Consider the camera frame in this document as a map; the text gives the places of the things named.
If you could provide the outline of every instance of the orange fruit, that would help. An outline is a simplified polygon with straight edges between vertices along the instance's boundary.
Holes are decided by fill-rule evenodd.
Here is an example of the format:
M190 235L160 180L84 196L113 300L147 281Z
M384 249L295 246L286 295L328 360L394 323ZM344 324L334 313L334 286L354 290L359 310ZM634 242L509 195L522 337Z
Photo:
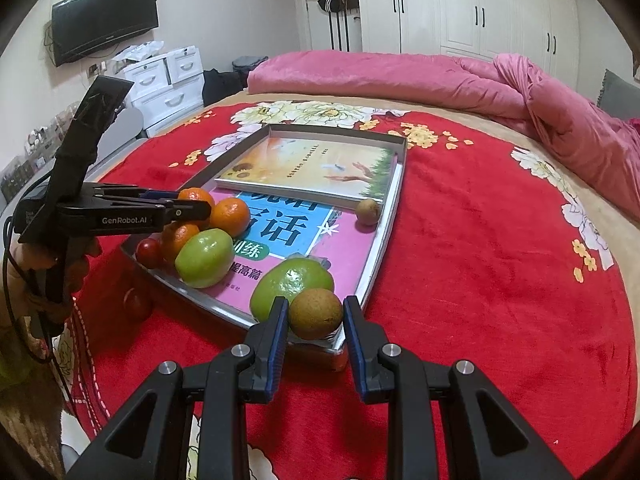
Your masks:
M189 187L187 189L183 189L180 193L178 193L178 200L204 200L211 206L211 214L213 215L213 208L216 206L216 201L213 200L213 197L201 187ZM209 229L209 222L211 216L206 220L201 220L194 222L201 230Z
M249 206L236 197L223 198L211 215L211 227L222 229L232 238L244 233L250 221Z
M199 232L198 226L192 222L173 222L167 225L160 237L160 247L164 259L172 264L184 245Z

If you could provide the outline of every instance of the pink comforter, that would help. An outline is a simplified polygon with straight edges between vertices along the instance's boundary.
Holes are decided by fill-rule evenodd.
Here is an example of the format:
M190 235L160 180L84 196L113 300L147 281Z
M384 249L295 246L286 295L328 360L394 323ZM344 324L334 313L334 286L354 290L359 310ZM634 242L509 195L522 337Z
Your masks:
M526 57L292 52L262 63L249 92L393 99L487 116L541 142L604 198L640 219L640 136Z

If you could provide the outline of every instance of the gray pillow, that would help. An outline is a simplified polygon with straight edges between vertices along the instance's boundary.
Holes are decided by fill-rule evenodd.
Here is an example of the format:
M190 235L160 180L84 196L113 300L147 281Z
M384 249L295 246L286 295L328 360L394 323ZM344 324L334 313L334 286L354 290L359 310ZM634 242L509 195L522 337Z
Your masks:
M640 117L640 88L605 70L598 106L623 121Z

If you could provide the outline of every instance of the green tomato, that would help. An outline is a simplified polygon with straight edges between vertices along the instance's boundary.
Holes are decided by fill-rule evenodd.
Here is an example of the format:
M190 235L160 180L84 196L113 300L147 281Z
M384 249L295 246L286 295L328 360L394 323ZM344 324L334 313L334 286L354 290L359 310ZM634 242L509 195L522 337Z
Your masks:
M229 272L234 242L222 229L208 229L189 240L175 259L181 279L193 288L215 285Z
M255 287L249 306L259 322L266 321L273 300L284 296L289 303L306 288L334 291L334 277L318 262L309 258L285 260L267 272Z

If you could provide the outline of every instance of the beige bed sheet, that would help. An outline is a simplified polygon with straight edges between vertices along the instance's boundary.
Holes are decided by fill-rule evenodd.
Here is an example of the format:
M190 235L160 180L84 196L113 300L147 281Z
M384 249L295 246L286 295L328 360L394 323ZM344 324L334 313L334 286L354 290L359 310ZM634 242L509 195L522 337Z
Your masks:
M559 164L541 147L541 145L528 137L519 134L501 124L491 120L456 112L443 108L421 106L409 103L386 101L381 99L365 99L355 97L338 96L309 96L301 94L256 94L249 95L240 92L213 105L223 106L237 103L254 103L263 101L299 100L299 101L326 101L344 103L350 105L370 106L374 108L392 108L398 110L414 110L428 112L443 117L459 124L464 124L476 130L480 130L492 137L506 140L516 146L535 152L545 160L548 160L562 176L574 186L584 208L593 224L597 227L609 245L609 249L620 266L625 282L626 294L631 306L631 315L636 336L636 360L640 363L640 222L632 222L620 211L604 200L593 189L587 186L580 178ZM636 397L636 417L634 422L640 419L640 376L638 378L638 396Z

